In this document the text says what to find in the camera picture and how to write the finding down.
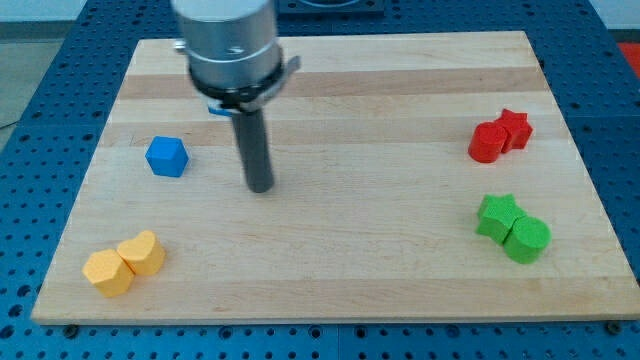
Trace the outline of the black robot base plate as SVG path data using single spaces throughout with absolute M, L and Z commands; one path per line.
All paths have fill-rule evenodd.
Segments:
M 383 14 L 385 0 L 276 0 L 280 14 Z

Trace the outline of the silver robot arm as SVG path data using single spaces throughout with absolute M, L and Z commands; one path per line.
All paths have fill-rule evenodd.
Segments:
M 270 0 L 171 0 L 181 38 L 175 48 L 187 58 L 196 90 L 231 114 L 247 187 L 274 185 L 263 108 L 301 68 L 284 58 L 275 5 Z

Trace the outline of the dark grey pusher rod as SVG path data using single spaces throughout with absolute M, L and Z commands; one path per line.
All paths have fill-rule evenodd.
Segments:
M 269 191 L 274 176 L 263 112 L 233 113 L 232 125 L 247 187 L 254 193 Z

